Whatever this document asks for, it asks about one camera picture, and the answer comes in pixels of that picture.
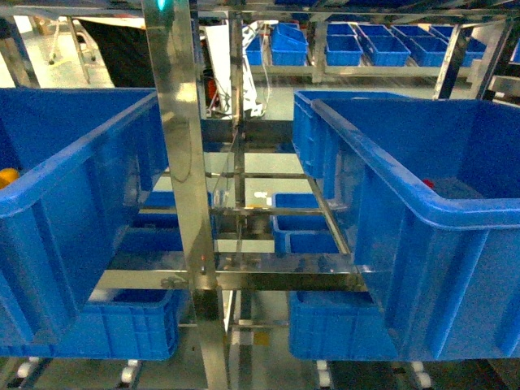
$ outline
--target cable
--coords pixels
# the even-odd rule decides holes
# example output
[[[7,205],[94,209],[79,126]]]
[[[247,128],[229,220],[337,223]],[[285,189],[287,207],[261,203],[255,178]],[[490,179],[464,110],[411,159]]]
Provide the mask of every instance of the cable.
[[[271,88],[271,83],[269,82],[269,75],[267,75],[267,68],[266,68],[266,60],[264,56],[264,50],[266,46],[266,39],[267,39],[267,23],[263,25],[263,39],[262,39],[262,69],[263,74],[266,76],[266,83],[267,83],[267,97],[266,97],[266,90],[263,90],[263,98],[266,101],[266,106],[263,108],[262,115],[264,115],[267,111],[267,107],[269,106],[269,99],[271,99],[271,95],[273,93],[273,90]]]

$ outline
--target blue plastic crate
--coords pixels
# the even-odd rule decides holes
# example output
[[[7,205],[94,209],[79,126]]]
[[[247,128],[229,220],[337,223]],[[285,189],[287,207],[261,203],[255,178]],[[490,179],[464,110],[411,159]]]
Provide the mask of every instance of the blue plastic crate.
[[[448,49],[445,41],[434,37],[414,37],[406,45],[420,67],[440,67]]]
[[[317,206],[310,193],[275,197],[278,207]],[[276,240],[279,253],[337,253],[329,232],[294,231],[287,240]],[[289,317],[289,350],[297,358],[391,360],[397,355],[383,317],[368,293],[291,292]]]
[[[413,26],[408,24],[396,24],[391,28],[392,33],[401,39],[405,45],[408,46],[412,38],[415,37],[433,37],[434,35],[419,26]]]
[[[363,50],[356,37],[329,35],[327,37],[327,65],[356,67],[361,62]]]
[[[396,349],[367,292],[291,292],[289,351],[304,360],[395,360]]]
[[[174,206],[173,193],[151,193],[146,205]],[[120,252],[182,251],[176,215],[139,214],[137,220]],[[137,227],[145,221],[146,227]],[[111,301],[87,303],[59,343],[3,347],[0,356],[164,360],[177,348],[187,298],[182,290],[122,290]]]
[[[280,24],[273,30],[271,54],[273,65],[304,66],[307,40],[299,29]]]
[[[292,143],[300,159],[303,171],[315,179],[323,178],[323,142],[325,132],[319,131],[319,117],[310,107],[314,99],[358,99],[358,98],[398,98],[400,95],[385,92],[344,92],[344,91],[297,91],[294,93],[294,121]]]
[[[58,344],[0,347],[0,356],[165,360],[179,343],[183,290],[123,290],[88,303]]]
[[[363,41],[366,56],[376,67],[404,67],[410,51],[395,37],[366,37]]]
[[[273,50],[305,50],[306,52],[308,45],[305,35],[299,28],[282,23],[276,25],[276,28],[273,29],[271,38]]]
[[[356,32],[348,23],[329,23],[327,26],[327,35],[345,35],[355,37]]]
[[[250,66],[262,65],[262,40],[256,36],[245,50]]]
[[[371,269],[364,279],[400,358],[519,357],[520,109],[390,99],[313,108],[338,137],[326,157],[337,162],[332,204],[357,225],[355,262]]]
[[[470,39],[466,49],[466,56],[462,62],[463,67],[470,67],[474,59],[482,59],[486,52],[486,45],[477,39]]]
[[[2,89],[0,345],[56,342],[167,167],[156,93]]]
[[[434,26],[430,27],[430,32],[436,37],[443,41],[449,42],[449,38],[452,36],[452,26]],[[486,45],[475,38],[471,38],[466,49],[466,56],[462,62],[463,67],[470,67],[474,59],[481,59],[486,51]]]
[[[318,208],[312,193],[276,193],[273,196],[274,207]],[[275,215],[271,216],[271,228],[275,238],[275,252],[287,253],[291,248],[291,236],[300,233],[307,235],[328,233],[327,222],[322,215]],[[320,253],[321,248],[308,247],[310,253]]]

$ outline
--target stainless steel frame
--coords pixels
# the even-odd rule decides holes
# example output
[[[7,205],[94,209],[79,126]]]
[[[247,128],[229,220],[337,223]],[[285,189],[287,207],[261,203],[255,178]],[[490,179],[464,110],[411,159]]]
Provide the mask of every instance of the stainless steel frame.
[[[209,389],[230,387],[228,345],[226,336],[233,327],[254,328],[256,326],[279,326],[279,324],[255,323],[250,320],[250,296],[252,290],[347,290],[366,291],[364,267],[354,266],[350,249],[340,234],[333,213],[321,198],[316,183],[310,185],[317,195],[320,210],[248,208],[245,204],[245,179],[248,177],[278,177],[280,179],[302,179],[302,175],[249,174],[245,172],[245,152],[251,148],[272,147],[276,142],[290,139],[290,123],[254,122],[244,117],[242,105],[242,47],[241,21],[244,16],[253,20],[277,19],[281,13],[310,13],[315,20],[314,67],[268,67],[271,74],[298,74],[312,76],[319,82],[330,76],[438,76],[435,98],[449,98],[457,75],[468,72],[460,69],[470,28],[463,24],[499,21],[496,35],[488,46],[482,61],[482,71],[475,82],[474,95],[490,98],[493,91],[506,88],[503,76],[505,64],[512,54],[520,36],[517,18],[520,11],[500,8],[455,9],[466,0],[417,2],[413,6],[397,9],[378,9],[355,6],[325,6],[319,3],[311,8],[299,6],[275,6],[272,3],[214,2],[197,5],[189,0],[166,0],[162,9],[155,0],[142,0],[142,9],[147,25],[150,56],[154,69],[155,83],[162,116],[164,136],[171,169],[168,175],[175,192],[176,208],[143,212],[175,212],[179,215],[180,230],[184,246],[183,253],[154,253],[145,257],[118,255],[101,278],[99,288],[189,288],[192,293],[195,320],[201,344]],[[495,6],[500,2],[489,2]],[[57,12],[58,15],[108,15],[120,12],[100,7],[52,7],[41,2],[34,6],[17,2],[17,7],[0,6],[0,14],[34,15]],[[203,120],[197,95],[199,69],[195,61],[194,42],[198,39],[197,15],[199,12],[229,12],[231,65],[232,65],[232,121]],[[441,69],[438,68],[382,68],[375,67],[327,67],[324,58],[327,15],[363,15],[368,20],[384,21],[428,21],[459,24],[449,43],[449,50]],[[16,52],[23,61],[24,50],[17,46],[13,51],[0,41],[4,54]],[[18,85],[36,87],[31,69],[25,67],[27,75],[19,77]],[[517,87],[509,87],[518,93]],[[281,132],[272,132],[273,128]],[[203,141],[226,142],[232,145],[232,171],[207,172],[204,162]],[[236,204],[234,207],[208,206],[206,177],[234,179]],[[212,237],[211,213],[235,221],[238,238],[236,253],[215,251]],[[335,237],[341,254],[332,255],[279,255],[273,253],[241,253],[241,240],[248,234],[248,223],[254,218],[266,218],[274,214],[316,215],[323,213]],[[225,314],[222,290],[232,290]]]

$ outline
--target white wheel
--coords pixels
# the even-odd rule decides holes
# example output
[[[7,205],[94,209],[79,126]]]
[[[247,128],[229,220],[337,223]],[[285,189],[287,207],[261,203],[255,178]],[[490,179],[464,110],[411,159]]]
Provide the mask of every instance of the white wheel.
[[[130,384],[136,378],[137,368],[136,367],[124,367],[121,373],[121,382],[124,384]]]
[[[431,378],[426,372],[417,373],[417,381],[421,388],[431,388]]]
[[[423,372],[424,371],[423,362],[412,362],[412,370],[414,370],[414,372]]]
[[[27,378],[29,374],[31,373],[31,370],[33,369],[33,364],[31,362],[25,362],[18,367],[18,370],[16,371],[16,375],[19,378]]]
[[[316,366],[318,367],[318,371],[325,371],[327,369],[327,361],[318,360],[316,361]]]
[[[328,374],[328,371],[318,371],[318,376],[319,376],[319,387],[321,387],[321,388],[331,387],[331,376]]]

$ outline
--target shelving unit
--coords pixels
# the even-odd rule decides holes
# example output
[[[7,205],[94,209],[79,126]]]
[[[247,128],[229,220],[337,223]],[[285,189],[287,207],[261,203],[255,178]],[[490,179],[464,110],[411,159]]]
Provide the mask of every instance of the shelving unit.
[[[112,15],[121,11],[139,15],[141,5],[136,2],[78,2],[76,6],[65,2],[34,2],[20,0],[15,6],[0,6],[0,15]],[[439,2],[420,1],[396,9],[376,7],[343,6],[335,2],[318,2],[316,6],[276,6],[272,3],[246,3],[218,1],[199,2],[198,6],[187,0],[166,0],[159,9],[156,0],[143,0],[142,15],[145,17],[149,49],[158,90],[164,135],[171,169],[169,175],[175,193],[176,212],[179,217],[184,254],[170,253],[160,264],[135,258],[132,263],[117,257],[99,282],[100,288],[189,288],[194,305],[194,322],[201,345],[208,388],[223,390],[230,387],[229,346],[233,326],[240,325],[242,317],[234,319],[235,313],[245,313],[250,306],[250,291],[287,290],[345,290],[365,291],[363,268],[353,265],[349,247],[340,234],[327,202],[321,197],[316,183],[309,178],[311,188],[318,198],[320,210],[248,208],[245,204],[245,151],[255,151],[260,145],[272,147],[280,142],[290,142],[290,123],[245,120],[242,107],[242,30],[243,20],[284,20],[291,14],[310,14],[311,46],[314,66],[274,67],[268,66],[272,75],[312,76],[320,82],[329,76],[438,76],[435,97],[449,98],[457,76],[467,76],[468,69],[460,69],[472,28],[480,24],[493,23],[494,33],[487,46],[486,54],[479,66],[471,94],[477,99],[493,99],[497,92],[520,95],[518,79],[510,75],[509,59],[520,37],[520,10],[502,8],[504,1],[487,1],[479,9],[463,7],[469,0]],[[232,65],[232,120],[222,122],[203,119],[199,109],[197,91],[198,67],[195,62],[194,42],[198,42],[199,17],[219,16],[228,12],[231,33]],[[356,15],[374,23],[451,23],[456,24],[448,51],[441,69],[429,67],[327,67],[324,50],[327,24],[330,15]],[[23,47],[13,38],[0,41],[4,57],[11,63],[23,62],[26,57]],[[253,72],[261,68],[254,67]],[[16,68],[11,73],[17,85],[34,84],[30,67]],[[273,136],[273,128],[282,129]],[[228,161],[230,171],[206,172],[203,142],[217,141],[231,144]],[[217,176],[216,188],[219,196],[212,207],[208,206],[206,177]],[[291,175],[256,174],[257,177],[290,179]],[[234,186],[227,184],[233,178]],[[235,203],[226,203],[226,192],[235,193]],[[306,267],[298,267],[299,255],[273,253],[242,253],[241,241],[245,236],[254,236],[251,227],[254,218],[280,215],[308,215],[322,213],[331,229],[341,254],[306,255]],[[211,218],[217,217],[234,227],[231,236],[238,240],[235,253],[216,251],[211,229]],[[326,273],[320,273],[318,261],[327,262]],[[223,308],[223,290],[231,291],[227,311]],[[42,362],[35,363],[31,372],[40,372]]]

